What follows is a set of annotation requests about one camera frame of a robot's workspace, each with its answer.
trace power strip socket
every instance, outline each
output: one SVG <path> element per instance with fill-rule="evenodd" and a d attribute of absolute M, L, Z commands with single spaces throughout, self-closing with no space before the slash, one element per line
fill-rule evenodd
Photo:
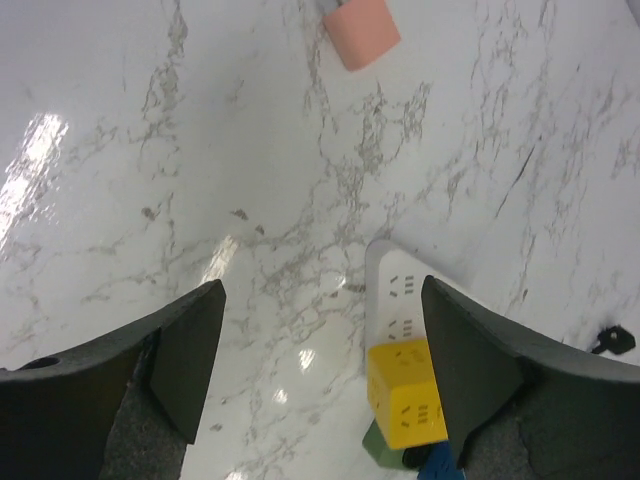
<path fill-rule="evenodd" d="M 421 293 L 428 275 L 467 295 L 455 282 L 393 242 L 380 239 L 369 244 L 365 254 L 365 352 L 376 345 L 427 336 Z"/>

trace pink sponge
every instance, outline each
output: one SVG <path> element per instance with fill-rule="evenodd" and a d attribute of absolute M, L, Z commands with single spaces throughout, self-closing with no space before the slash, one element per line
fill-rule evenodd
<path fill-rule="evenodd" d="M 324 17 L 347 70 L 366 67 L 400 41 L 385 0 L 350 0 Z"/>

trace yellow cube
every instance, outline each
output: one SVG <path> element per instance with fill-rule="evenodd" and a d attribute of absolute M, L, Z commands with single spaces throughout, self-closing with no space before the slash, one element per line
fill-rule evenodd
<path fill-rule="evenodd" d="M 367 397 L 389 448 L 447 439 L 426 338 L 369 350 Z"/>

